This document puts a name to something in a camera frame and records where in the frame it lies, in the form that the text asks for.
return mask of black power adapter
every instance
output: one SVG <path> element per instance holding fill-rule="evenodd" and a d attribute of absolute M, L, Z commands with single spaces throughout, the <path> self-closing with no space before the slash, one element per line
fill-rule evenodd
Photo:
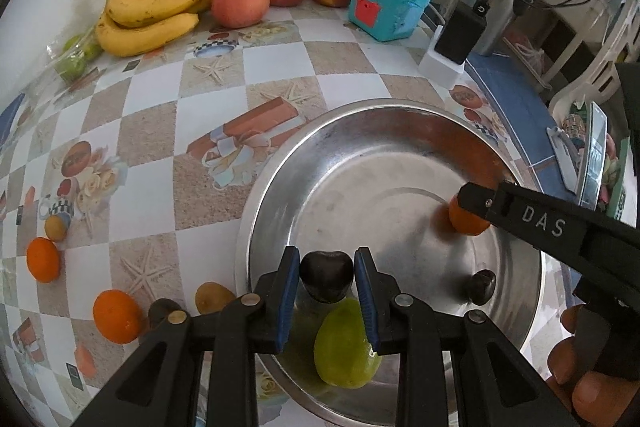
<path fill-rule="evenodd" d="M 462 64 L 486 29 L 488 9 L 488 4 L 482 0 L 478 0 L 473 8 L 459 2 L 436 42 L 436 53 Z"/>

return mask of green lime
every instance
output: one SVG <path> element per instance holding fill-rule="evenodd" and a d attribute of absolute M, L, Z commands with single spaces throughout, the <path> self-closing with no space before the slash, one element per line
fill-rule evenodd
<path fill-rule="evenodd" d="M 81 38 L 82 35 L 74 35 L 73 37 L 71 37 L 67 42 L 65 42 L 65 45 L 62 46 L 62 52 L 64 53 L 67 50 L 73 48 L 76 45 L 76 42 L 78 42 Z"/>
<path fill-rule="evenodd" d="M 82 46 L 82 51 L 84 51 L 84 58 L 86 58 L 87 62 L 91 62 L 100 56 L 102 53 L 102 48 L 98 42 L 93 39 L 89 40 L 87 44 Z"/>
<path fill-rule="evenodd" d="M 82 76 L 86 69 L 84 54 L 80 53 L 78 55 L 71 55 L 70 57 L 63 58 L 55 65 L 55 68 L 65 82 L 75 82 Z"/>
<path fill-rule="evenodd" d="M 62 46 L 62 52 L 64 53 L 73 48 L 81 38 L 82 35 L 74 35 L 71 37 L 67 42 L 65 42 L 65 45 Z M 84 53 L 84 59 L 87 62 L 91 62 L 100 56 L 102 48 L 100 47 L 100 44 L 95 41 L 94 36 L 91 35 L 91 38 L 82 45 L 82 52 Z"/>
<path fill-rule="evenodd" d="M 318 375 L 330 385 L 355 389 L 373 378 L 381 361 L 367 340 L 359 302 L 345 299 L 324 318 L 316 335 Z"/>

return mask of bunch of bananas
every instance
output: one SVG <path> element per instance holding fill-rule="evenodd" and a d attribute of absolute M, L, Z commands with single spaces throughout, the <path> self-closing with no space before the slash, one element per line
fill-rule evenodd
<path fill-rule="evenodd" d="M 101 47 L 117 57 L 146 53 L 193 30 L 212 0 L 107 0 L 95 25 Z"/>

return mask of blue plastic box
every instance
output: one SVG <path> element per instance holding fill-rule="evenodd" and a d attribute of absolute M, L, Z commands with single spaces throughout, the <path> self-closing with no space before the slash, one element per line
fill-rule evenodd
<path fill-rule="evenodd" d="M 351 0 L 349 20 L 377 41 L 404 39 L 414 32 L 431 0 Z"/>

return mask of metal screw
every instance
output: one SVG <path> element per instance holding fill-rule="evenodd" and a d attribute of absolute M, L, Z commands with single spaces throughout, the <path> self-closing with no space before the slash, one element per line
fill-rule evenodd
<path fill-rule="evenodd" d="M 187 320 L 187 313 L 182 310 L 176 310 L 175 312 L 169 313 L 167 317 L 171 324 L 182 324 L 185 320 Z"/>
<path fill-rule="evenodd" d="M 245 293 L 241 298 L 240 302 L 245 306 L 255 306 L 258 302 L 260 302 L 260 296 L 257 293 Z"/>
<path fill-rule="evenodd" d="M 402 306 L 403 308 L 407 308 L 414 303 L 414 298 L 411 295 L 407 295 L 406 293 L 400 293 L 396 295 L 394 299 L 398 306 Z"/>
<path fill-rule="evenodd" d="M 471 310 L 466 314 L 469 320 L 474 324 L 482 324 L 486 322 L 486 315 L 482 310 Z"/>

